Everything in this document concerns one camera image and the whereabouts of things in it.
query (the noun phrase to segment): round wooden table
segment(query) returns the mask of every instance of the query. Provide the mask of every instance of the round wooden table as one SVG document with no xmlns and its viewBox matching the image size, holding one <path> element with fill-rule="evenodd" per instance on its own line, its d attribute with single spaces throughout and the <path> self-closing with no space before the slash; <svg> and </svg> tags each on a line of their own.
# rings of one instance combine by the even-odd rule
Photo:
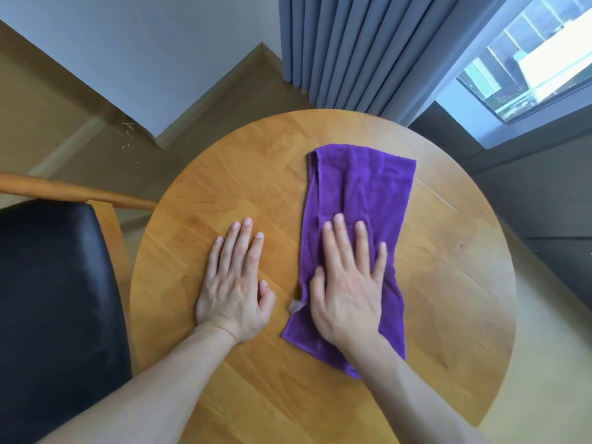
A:
<svg viewBox="0 0 592 444">
<path fill-rule="evenodd" d="M 244 126 L 197 157 L 163 196 L 140 245 L 130 316 L 146 369 L 195 327 L 216 237 L 246 216 L 265 233 L 260 277 L 277 293 L 272 317 L 218 368 L 182 442 L 396 442 L 363 383 L 279 336 L 299 296 L 306 154 L 328 143 L 417 160 L 395 253 L 407 361 L 473 425 L 497 395 L 514 343 L 516 282 L 481 191 L 447 154 L 395 123 L 348 111 L 291 112 Z"/>
</svg>

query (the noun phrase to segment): wooden chair frame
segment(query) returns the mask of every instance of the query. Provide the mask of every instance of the wooden chair frame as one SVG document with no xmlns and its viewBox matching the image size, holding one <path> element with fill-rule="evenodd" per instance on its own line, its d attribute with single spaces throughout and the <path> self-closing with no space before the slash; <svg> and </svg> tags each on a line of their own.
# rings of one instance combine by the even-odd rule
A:
<svg viewBox="0 0 592 444">
<path fill-rule="evenodd" d="M 86 202 L 93 207 L 115 272 L 127 328 L 132 374 L 137 375 L 138 365 L 133 351 L 130 329 L 130 257 L 114 207 L 154 211 L 158 201 L 5 171 L 0 171 L 0 193 L 54 201 Z"/>
</svg>

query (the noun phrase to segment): gray curtain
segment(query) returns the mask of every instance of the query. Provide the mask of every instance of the gray curtain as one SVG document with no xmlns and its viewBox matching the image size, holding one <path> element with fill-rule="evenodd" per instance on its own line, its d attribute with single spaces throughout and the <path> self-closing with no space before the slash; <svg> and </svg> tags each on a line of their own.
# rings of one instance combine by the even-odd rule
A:
<svg viewBox="0 0 592 444">
<path fill-rule="evenodd" d="M 279 0 L 284 79 L 319 108 L 408 126 L 505 1 Z"/>
</svg>

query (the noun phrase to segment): person's left arm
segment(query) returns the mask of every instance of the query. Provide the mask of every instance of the person's left arm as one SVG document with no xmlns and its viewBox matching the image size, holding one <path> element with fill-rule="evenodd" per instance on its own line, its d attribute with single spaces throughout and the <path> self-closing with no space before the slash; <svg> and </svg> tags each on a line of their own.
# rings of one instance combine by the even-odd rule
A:
<svg viewBox="0 0 592 444">
<path fill-rule="evenodd" d="M 176 443 L 205 384 L 227 353 L 267 324 L 275 294 L 257 283 L 263 234 L 249 248 L 251 220 L 234 223 L 210 253 L 198 327 L 166 358 L 40 441 Z"/>
</svg>

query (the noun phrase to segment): forearm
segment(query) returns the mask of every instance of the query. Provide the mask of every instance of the forearm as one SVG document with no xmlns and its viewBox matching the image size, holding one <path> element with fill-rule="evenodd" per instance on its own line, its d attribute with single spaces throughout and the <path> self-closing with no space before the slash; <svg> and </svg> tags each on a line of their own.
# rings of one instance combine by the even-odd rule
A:
<svg viewBox="0 0 592 444">
<path fill-rule="evenodd" d="M 401 444 L 486 443 L 400 358 L 380 334 L 346 346 Z"/>
<path fill-rule="evenodd" d="M 169 356 L 41 442 L 176 443 L 205 384 L 234 344 L 218 327 L 198 327 Z"/>
</svg>

